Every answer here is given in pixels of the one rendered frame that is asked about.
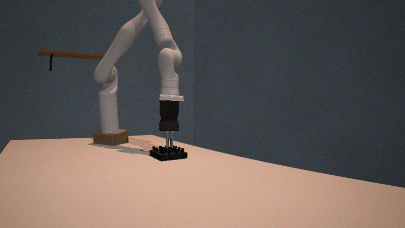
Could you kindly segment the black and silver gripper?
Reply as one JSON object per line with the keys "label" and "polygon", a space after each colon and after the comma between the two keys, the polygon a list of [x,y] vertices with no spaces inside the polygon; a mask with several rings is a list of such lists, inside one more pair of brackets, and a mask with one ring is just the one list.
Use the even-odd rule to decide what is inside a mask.
{"label": "black and silver gripper", "polygon": [[168,134],[171,132],[170,147],[173,147],[174,131],[179,131],[179,102],[184,101],[184,97],[179,95],[178,88],[161,88],[160,90],[160,122],[159,130],[166,133],[166,148],[169,148]]}

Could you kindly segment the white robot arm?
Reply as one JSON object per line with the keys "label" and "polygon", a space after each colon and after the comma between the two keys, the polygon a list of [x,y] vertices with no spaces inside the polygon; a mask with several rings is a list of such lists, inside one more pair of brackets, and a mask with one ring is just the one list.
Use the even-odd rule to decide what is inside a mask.
{"label": "white robot arm", "polygon": [[114,66],[134,45],[149,22],[156,44],[162,50],[158,56],[161,88],[179,88],[179,77],[175,73],[182,63],[182,55],[174,42],[169,26],[159,12],[163,0],[138,0],[141,12],[122,26],[107,53],[94,72],[97,83],[103,84],[99,92],[101,132],[111,134],[119,131],[117,91],[118,72]]}

